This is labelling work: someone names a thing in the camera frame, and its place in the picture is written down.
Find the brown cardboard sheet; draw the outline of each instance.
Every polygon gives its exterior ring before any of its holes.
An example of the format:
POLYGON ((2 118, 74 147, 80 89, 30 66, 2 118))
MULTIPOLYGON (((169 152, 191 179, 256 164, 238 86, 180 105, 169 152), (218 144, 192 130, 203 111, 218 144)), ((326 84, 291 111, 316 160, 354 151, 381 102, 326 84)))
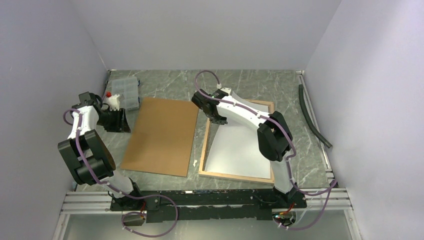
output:
POLYGON ((121 169, 187 177, 198 110, 191 101, 145 97, 121 169))

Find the gray marble tabletop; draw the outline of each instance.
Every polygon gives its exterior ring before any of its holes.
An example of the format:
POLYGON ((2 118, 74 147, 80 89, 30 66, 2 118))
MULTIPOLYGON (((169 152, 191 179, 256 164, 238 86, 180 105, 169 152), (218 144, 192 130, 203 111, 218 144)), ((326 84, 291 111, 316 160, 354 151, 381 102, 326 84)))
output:
MULTIPOLYGON (((291 166, 294 177, 301 188, 328 187, 322 150, 315 136, 306 125, 299 106, 296 72, 292 70, 213 70, 221 80, 222 86, 231 88, 244 99, 274 102, 275 110, 283 114, 293 135, 297 156, 291 166)), ((117 70, 112 71, 106 90, 110 91, 111 81, 136 76, 140 80, 138 88, 141 101, 143 97, 190 101, 196 92, 194 76, 198 70, 117 70)), ((216 89, 214 77, 205 73, 199 78, 199 85, 211 93, 216 89)), ((127 120, 134 128, 138 110, 128 111, 127 120)), ((207 118, 199 111, 191 150, 187 177, 170 176, 156 173, 122 170, 130 133, 105 132, 102 127, 97 131, 112 154, 116 168, 124 176, 135 181, 141 190, 206 190, 206 189, 252 189, 271 188, 272 184, 232 179, 199 176, 199 161, 205 134, 207 118)), ((81 185, 77 191, 104 191, 99 185, 81 185)))

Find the white sheet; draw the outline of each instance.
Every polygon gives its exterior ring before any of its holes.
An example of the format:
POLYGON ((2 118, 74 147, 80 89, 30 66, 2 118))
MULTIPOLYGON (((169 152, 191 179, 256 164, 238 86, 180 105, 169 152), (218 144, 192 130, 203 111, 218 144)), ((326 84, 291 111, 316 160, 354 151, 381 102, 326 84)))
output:
MULTIPOLYGON (((260 111, 269 112, 266 105, 245 100, 243 103, 260 111)), ((206 159, 205 171, 270 179, 271 164, 259 152, 257 132, 234 120, 227 121, 228 124, 218 127, 206 159)))

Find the clear plastic container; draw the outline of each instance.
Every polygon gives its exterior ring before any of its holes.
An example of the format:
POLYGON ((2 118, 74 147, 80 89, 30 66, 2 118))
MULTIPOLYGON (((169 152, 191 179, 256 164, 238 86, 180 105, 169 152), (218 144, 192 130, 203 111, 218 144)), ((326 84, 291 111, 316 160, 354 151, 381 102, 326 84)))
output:
POLYGON ((112 80, 112 95, 115 94, 121 96, 121 108, 134 110, 140 107, 139 81, 136 76, 112 80))

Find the white wall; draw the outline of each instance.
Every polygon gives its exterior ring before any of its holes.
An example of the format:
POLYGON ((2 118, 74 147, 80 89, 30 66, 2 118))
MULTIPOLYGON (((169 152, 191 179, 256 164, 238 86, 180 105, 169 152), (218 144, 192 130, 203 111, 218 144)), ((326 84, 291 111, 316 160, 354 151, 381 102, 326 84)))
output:
POLYGON ((364 239, 424 239, 424 1, 343 0, 306 68, 364 239))
POLYGON ((62 113, 106 73, 70 1, 0 1, 0 239, 52 239, 72 181, 62 113))
POLYGON ((305 69, 340 0, 72 0, 108 69, 305 69))

